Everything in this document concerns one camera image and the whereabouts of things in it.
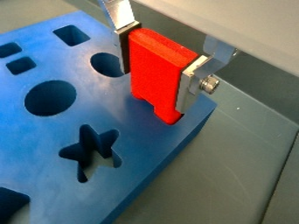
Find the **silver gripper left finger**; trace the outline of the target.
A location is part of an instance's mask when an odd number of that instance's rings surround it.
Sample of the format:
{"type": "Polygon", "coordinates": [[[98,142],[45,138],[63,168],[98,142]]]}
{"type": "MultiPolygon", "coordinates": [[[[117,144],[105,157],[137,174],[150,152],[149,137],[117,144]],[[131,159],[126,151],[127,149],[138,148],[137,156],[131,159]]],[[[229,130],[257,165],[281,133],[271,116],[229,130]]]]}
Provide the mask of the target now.
{"type": "Polygon", "coordinates": [[[123,73],[129,74],[131,72],[129,34],[139,29],[142,24],[135,19],[130,0],[98,0],[98,2],[113,29],[121,68],[123,73]]]}

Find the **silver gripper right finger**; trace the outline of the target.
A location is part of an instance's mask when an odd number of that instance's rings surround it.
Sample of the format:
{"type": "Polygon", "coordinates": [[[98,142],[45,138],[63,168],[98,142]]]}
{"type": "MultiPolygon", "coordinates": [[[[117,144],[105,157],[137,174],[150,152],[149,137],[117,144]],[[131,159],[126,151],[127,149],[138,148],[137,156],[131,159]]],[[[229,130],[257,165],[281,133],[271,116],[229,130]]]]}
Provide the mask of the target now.
{"type": "Polygon", "coordinates": [[[207,35],[203,44],[207,56],[199,56],[182,70],[175,109],[185,114],[201,91],[213,94],[221,81],[213,76],[237,57],[239,49],[207,35]]]}

